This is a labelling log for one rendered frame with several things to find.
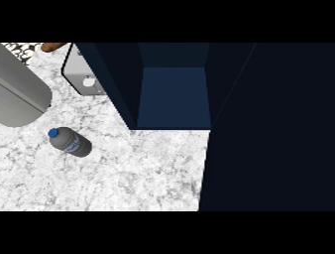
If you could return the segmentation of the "dark blue open cabinet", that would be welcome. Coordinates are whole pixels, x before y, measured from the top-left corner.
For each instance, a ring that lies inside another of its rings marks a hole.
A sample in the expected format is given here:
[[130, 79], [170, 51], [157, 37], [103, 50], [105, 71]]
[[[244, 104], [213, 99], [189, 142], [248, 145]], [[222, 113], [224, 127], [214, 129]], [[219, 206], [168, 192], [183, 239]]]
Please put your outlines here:
[[80, 43], [131, 130], [210, 130], [253, 43]]

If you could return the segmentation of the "grey water bottle blue cap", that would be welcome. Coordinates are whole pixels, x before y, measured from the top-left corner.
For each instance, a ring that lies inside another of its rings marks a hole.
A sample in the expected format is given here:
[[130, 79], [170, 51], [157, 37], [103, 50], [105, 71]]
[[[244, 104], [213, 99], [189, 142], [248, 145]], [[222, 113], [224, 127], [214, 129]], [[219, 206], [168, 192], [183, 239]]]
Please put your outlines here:
[[50, 143], [56, 149], [83, 158], [92, 152], [92, 141], [69, 127], [49, 131]]

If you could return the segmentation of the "dark blue cabinet door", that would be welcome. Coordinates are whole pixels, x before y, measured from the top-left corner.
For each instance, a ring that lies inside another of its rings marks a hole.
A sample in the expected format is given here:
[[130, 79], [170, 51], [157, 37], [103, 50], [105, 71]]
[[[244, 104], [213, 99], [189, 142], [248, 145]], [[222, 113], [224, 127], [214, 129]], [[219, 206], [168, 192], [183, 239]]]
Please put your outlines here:
[[335, 43], [254, 47], [210, 135], [202, 211], [335, 211]]

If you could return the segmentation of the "pale grey boxy appliance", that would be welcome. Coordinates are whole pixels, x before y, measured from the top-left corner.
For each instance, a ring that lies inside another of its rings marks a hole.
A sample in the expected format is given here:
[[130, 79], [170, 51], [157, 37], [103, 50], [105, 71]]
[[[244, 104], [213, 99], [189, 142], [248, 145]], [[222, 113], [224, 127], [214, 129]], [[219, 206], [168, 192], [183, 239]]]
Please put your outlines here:
[[105, 90], [99, 83], [99, 79], [95, 76], [80, 48], [75, 44], [71, 44], [69, 47], [69, 52], [62, 67], [62, 76], [80, 95], [105, 95]]

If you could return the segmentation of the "brown wooden object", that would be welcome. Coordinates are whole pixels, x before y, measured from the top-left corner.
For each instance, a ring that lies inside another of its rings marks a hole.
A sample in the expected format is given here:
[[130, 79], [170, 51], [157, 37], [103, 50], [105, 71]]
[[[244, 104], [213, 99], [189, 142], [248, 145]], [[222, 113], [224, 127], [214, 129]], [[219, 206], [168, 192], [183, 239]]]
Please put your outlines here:
[[43, 43], [41, 45], [41, 50], [46, 53], [53, 52], [55, 50], [58, 50], [62, 46], [65, 45], [65, 43]]

